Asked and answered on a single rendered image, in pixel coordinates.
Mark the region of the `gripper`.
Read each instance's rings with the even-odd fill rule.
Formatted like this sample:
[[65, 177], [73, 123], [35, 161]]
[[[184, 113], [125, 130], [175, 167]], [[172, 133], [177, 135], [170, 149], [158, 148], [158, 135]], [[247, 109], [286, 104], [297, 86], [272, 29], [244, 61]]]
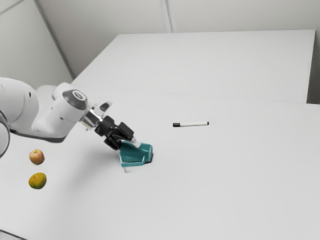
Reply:
[[134, 137], [134, 131], [125, 123], [119, 125], [115, 121], [106, 116], [94, 129], [95, 133], [100, 137], [105, 137], [104, 143], [113, 150], [119, 150], [122, 146], [122, 140], [130, 142], [136, 148], [139, 148], [141, 143]]

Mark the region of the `teal faceted mug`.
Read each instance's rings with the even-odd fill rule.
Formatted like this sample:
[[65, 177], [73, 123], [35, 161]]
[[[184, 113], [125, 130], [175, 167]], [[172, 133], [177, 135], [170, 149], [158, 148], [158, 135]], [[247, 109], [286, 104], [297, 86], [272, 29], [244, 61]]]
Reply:
[[119, 158], [123, 168], [149, 164], [153, 159], [153, 146], [141, 143], [139, 147], [135, 147], [130, 142], [123, 141], [119, 151]]

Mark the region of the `white marker pen black cap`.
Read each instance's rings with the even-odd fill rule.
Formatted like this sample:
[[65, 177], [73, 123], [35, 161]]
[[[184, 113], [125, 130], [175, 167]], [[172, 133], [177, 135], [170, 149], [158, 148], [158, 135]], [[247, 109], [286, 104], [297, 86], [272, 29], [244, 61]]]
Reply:
[[200, 122], [174, 122], [172, 126], [174, 128], [180, 127], [196, 127], [196, 126], [208, 126], [208, 121], [200, 121]]

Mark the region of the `red apple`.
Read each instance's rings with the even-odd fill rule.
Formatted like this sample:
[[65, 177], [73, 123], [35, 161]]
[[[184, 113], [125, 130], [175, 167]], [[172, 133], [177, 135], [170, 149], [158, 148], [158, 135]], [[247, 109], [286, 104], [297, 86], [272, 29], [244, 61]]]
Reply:
[[42, 150], [34, 149], [29, 153], [29, 160], [35, 164], [40, 165], [44, 162], [45, 156]]

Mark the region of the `orange green citrus fruit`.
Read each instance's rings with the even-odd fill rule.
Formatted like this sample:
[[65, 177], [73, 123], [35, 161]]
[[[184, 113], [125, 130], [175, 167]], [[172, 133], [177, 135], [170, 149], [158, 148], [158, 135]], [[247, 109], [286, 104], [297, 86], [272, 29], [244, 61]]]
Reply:
[[42, 189], [47, 182], [47, 176], [43, 172], [34, 173], [28, 180], [28, 185], [32, 189]]

